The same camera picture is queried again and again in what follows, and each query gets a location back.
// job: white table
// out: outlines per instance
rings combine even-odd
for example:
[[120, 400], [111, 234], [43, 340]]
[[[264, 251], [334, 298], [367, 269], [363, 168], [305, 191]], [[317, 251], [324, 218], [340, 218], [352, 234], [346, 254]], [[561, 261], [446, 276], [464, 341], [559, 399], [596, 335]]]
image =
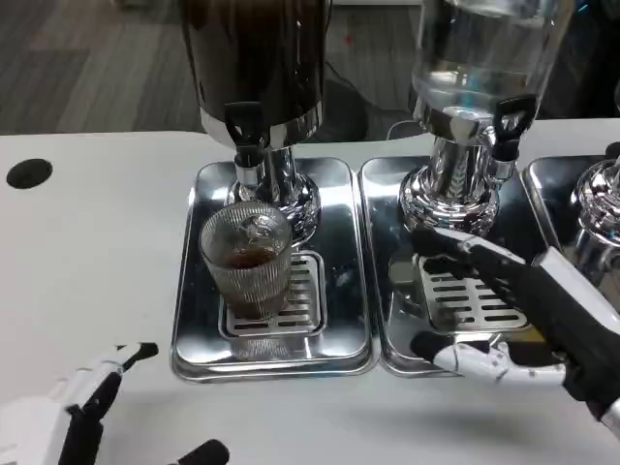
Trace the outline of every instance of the white table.
[[[538, 122], [522, 162], [601, 153], [620, 120]], [[306, 145], [299, 156], [428, 153], [428, 136]], [[231, 464], [615, 464], [620, 445], [561, 390], [513, 391], [464, 379], [406, 380], [380, 366], [350, 378], [190, 386], [168, 350], [187, 195], [205, 164], [232, 153], [204, 135], [0, 138], [0, 171], [46, 158], [32, 190], [0, 183], [0, 402], [116, 343], [155, 341], [106, 418], [98, 463], [158, 465], [218, 438]]]

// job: black tap handle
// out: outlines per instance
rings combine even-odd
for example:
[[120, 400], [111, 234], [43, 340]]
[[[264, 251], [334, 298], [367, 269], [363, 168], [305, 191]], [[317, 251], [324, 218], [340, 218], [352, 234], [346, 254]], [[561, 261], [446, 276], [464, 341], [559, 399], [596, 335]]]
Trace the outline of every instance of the black tap handle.
[[[520, 115], [518, 123], [513, 128], [507, 128], [503, 119], [506, 116]], [[493, 115], [493, 129], [495, 137], [499, 141], [519, 139], [521, 135], [530, 127], [536, 117], [536, 96], [533, 94], [512, 97], [501, 100], [495, 105]]]
[[[498, 102], [493, 115], [496, 143], [492, 156], [501, 162], [513, 162], [519, 156], [519, 138], [536, 117], [536, 96], [533, 94], [513, 97]], [[504, 125], [507, 116], [519, 116], [513, 128]]]

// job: metal tray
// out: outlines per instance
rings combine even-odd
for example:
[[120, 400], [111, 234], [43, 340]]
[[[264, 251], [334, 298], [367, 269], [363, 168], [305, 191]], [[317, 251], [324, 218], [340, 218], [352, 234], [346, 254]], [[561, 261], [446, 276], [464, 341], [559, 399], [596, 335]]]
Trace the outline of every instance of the metal tray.
[[[309, 315], [306, 326], [291, 326], [301, 331], [231, 334], [228, 312], [202, 262], [198, 237], [204, 221], [225, 204], [236, 176], [233, 163], [208, 165], [190, 194], [183, 247], [170, 355], [172, 371], [180, 378], [214, 382], [358, 374], [378, 360], [369, 309], [376, 304], [373, 290], [366, 290], [357, 179], [333, 158], [295, 162], [315, 181], [321, 198], [317, 231], [296, 250], [297, 258], [317, 260], [315, 292], [321, 307], [316, 327]], [[273, 328], [272, 323], [258, 329]]]
[[[612, 159], [604, 155], [541, 158], [521, 174], [545, 243], [560, 250], [573, 263], [579, 212], [570, 205], [571, 193], [579, 177], [592, 165]], [[599, 288], [620, 310], [620, 272], [608, 272]]]
[[[503, 322], [494, 325], [479, 322], [478, 326], [470, 325], [468, 330], [453, 330], [454, 325], [451, 329], [442, 326], [443, 322], [438, 323], [429, 315], [432, 305], [428, 300], [432, 295], [421, 293], [419, 286], [415, 285], [422, 270], [414, 259], [415, 244], [412, 244], [403, 225], [398, 205], [401, 181], [410, 171], [420, 169], [427, 160], [425, 157], [379, 158], [367, 162], [359, 172], [364, 222], [372, 254], [373, 284], [380, 302], [378, 325], [382, 361], [389, 371], [406, 377], [444, 374], [411, 351], [411, 340], [420, 330], [430, 328], [437, 332], [449, 332], [457, 340], [491, 342], [507, 331], [520, 331], [523, 335], [518, 337], [540, 340], [520, 312], [495, 308], [501, 303], [491, 301], [489, 291], [483, 293], [485, 296], [482, 299], [480, 293], [475, 293], [471, 298], [488, 300], [489, 305], [493, 304], [490, 310], [510, 313]], [[532, 260], [544, 250], [544, 242], [518, 176], [502, 186], [499, 199], [499, 214], [487, 238], [525, 260]], [[478, 282], [459, 286], [475, 289], [480, 285]], [[467, 320], [461, 323], [467, 325], [474, 322]]]

